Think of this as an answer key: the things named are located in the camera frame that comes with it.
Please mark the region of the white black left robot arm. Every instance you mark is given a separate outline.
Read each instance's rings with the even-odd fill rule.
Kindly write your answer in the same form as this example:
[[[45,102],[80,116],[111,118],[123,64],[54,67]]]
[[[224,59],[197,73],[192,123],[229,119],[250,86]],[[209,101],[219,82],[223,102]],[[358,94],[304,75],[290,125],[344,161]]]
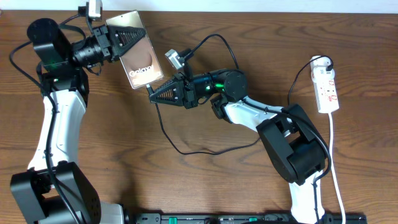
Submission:
[[[100,200],[78,166],[78,142],[90,92],[88,74],[104,61],[117,61],[146,30],[103,25],[78,42],[70,42],[66,30],[80,28],[41,18],[27,29],[40,58],[33,82],[40,88],[45,115],[27,170],[11,177],[12,195],[27,223],[135,223],[120,203]]]

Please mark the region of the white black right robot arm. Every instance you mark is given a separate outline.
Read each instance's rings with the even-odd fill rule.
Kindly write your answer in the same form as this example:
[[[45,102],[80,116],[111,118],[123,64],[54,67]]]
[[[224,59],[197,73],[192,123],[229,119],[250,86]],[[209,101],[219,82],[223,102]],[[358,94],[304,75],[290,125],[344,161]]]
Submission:
[[[239,69],[194,75],[187,67],[148,92],[156,105],[190,109],[200,99],[210,101],[218,119],[257,132],[275,170],[289,183],[293,218],[299,223],[321,222],[325,211],[320,181],[331,170],[331,155],[301,106],[270,106],[251,99],[246,76]]]

